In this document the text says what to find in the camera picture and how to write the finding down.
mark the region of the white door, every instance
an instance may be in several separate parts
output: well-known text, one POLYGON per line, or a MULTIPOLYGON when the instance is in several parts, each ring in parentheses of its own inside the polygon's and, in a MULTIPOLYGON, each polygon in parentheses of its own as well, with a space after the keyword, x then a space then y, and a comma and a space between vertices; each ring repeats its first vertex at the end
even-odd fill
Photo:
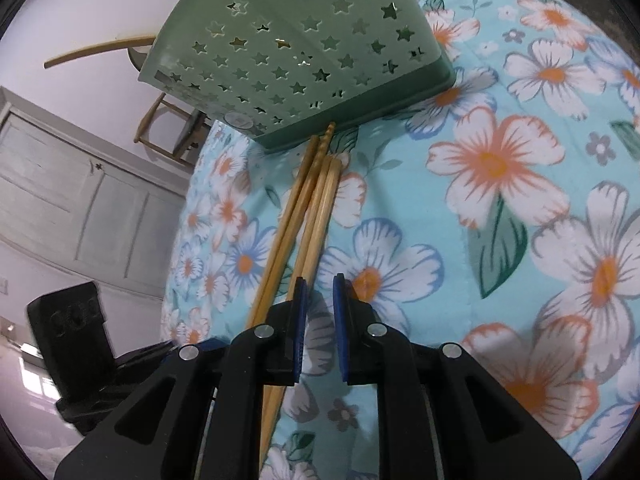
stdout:
POLYGON ((0 235, 88 278, 162 297, 183 203, 15 115, 0 130, 0 235))

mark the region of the small gray flower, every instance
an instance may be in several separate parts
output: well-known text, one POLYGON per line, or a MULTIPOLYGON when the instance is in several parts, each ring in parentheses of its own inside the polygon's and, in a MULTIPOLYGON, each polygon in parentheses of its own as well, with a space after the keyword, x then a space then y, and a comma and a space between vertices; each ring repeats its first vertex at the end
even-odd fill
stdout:
POLYGON ((525 37, 525 33, 521 30, 517 30, 516 28, 512 28, 509 32, 505 32, 502 37, 506 43, 515 41, 517 44, 522 44, 522 38, 525 37))
POLYGON ((589 155, 595 156, 598 164, 606 166, 610 160, 616 158, 616 152, 609 147, 611 138, 608 135, 599 136, 596 132, 591 132, 589 138, 591 140, 585 149, 589 155))
POLYGON ((334 408, 329 410, 327 416, 332 422, 336 422, 338 431, 341 433, 347 431, 349 426, 353 426, 356 430, 360 427, 356 418, 360 408, 355 404, 347 406, 342 399, 334 400, 334 408))

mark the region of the table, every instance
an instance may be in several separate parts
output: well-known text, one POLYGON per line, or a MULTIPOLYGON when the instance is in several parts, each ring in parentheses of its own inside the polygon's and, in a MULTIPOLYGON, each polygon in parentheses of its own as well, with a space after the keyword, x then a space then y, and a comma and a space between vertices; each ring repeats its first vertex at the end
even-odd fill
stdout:
MULTIPOLYGON (((640 402, 640 71, 561 0, 418 1, 456 83, 332 142, 344 172, 302 380, 262 478, 376 478, 375 392, 343 384, 335 355, 338 272, 412 341, 462 343, 587 478, 640 402)), ((264 155, 213 127, 165 338, 243 330, 304 150, 264 155)))

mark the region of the floral tablecloth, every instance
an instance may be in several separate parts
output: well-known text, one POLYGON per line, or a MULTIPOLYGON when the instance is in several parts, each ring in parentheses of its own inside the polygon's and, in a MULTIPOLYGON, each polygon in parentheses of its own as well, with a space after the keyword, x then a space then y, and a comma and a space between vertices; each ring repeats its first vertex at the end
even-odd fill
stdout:
MULTIPOLYGON (((588 478, 640 402, 640 71, 561 0, 418 1, 456 83, 332 142, 344 172, 302 380, 262 477, 376 477, 375 391, 337 370, 331 280, 343 272, 412 341, 461 342, 588 478)), ((165 338, 244 329, 304 150, 264 155, 213 127, 165 338)))

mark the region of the sticker on basket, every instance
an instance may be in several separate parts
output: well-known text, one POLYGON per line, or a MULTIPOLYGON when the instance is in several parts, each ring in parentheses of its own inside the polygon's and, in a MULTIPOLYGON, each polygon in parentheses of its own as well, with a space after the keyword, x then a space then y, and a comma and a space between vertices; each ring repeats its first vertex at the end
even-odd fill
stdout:
POLYGON ((238 128, 239 130, 248 130, 252 126, 254 126, 254 120, 240 112, 228 112, 225 114, 225 122, 233 127, 238 128))

